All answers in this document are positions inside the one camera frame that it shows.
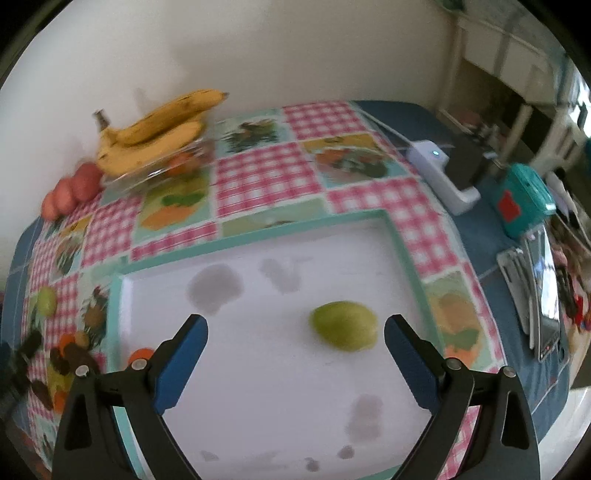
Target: screw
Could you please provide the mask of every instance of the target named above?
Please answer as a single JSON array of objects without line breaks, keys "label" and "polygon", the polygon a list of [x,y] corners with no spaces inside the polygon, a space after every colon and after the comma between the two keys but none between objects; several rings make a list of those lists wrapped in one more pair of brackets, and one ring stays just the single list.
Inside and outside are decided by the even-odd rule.
[{"label": "screw", "polygon": [[517,375],[515,368],[513,367],[503,367],[503,373],[509,378],[513,378]]},{"label": "screw", "polygon": [[148,365],[148,361],[145,358],[138,358],[137,360],[133,361],[131,368],[134,370],[143,370],[146,368],[146,365]]},{"label": "screw", "polygon": [[88,376],[88,372],[90,372],[90,368],[88,368],[88,365],[81,365],[78,368],[76,368],[77,377],[84,378]]},{"label": "screw", "polygon": [[446,365],[452,370],[460,370],[462,368],[462,362],[457,358],[448,358],[445,360]]}]

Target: red label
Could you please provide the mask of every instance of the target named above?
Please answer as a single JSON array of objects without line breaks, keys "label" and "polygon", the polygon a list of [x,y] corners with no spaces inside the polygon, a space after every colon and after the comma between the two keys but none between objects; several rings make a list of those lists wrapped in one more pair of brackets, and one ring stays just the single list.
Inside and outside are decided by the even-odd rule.
[{"label": "red label", "polygon": [[513,195],[511,195],[509,190],[503,192],[503,196],[501,197],[497,208],[506,223],[512,222],[521,215],[521,208],[519,208],[519,205],[513,200]]}]

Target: teal box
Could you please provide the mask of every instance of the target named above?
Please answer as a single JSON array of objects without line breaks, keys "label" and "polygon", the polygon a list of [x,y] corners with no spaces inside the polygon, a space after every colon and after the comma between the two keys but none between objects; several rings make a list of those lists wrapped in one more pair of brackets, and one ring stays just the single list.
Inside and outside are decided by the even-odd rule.
[{"label": "teal box", "polygon": [[496,209],[506,234],[519,240],[522,233],[555,214],[556,204],[533,168],[515,164],[501,184]]}]

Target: banana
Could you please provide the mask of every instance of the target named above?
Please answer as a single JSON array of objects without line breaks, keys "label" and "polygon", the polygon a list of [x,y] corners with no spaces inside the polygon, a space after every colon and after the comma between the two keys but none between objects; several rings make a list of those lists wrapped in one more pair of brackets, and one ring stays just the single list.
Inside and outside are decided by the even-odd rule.
[{"label": "banana", "polygon": [[132,146],[150,140],[152,137],[186,122],[196,113],[212,109],[222,103],[226,97],[228,94],[219,90],[196,90],[188,95],[178,97],[158,107],[130,127],[119,130],[117,142],[121,145]]},{"label": "banana", "polygon": [[184,147],[197,138],[202,133],[203,128],[204,124],[200,121],[200,115],[195,115],[185,123],[149,142],[127,147],[113,141],[113,134],[118,139],[118,131],[106,127],[100,133],[100,146],[96,164],[107,175],[119,177]]}]

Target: green pear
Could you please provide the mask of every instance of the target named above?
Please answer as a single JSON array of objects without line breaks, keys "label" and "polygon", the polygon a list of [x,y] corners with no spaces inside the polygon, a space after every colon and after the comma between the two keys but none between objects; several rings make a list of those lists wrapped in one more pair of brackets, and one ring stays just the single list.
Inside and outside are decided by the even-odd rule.
[{"label": "green pear", "polygon": [[310,315],[310,325],[329,344],[346,352],[372,348],[378,340],[378,319],[365,305],[333,301]]}]

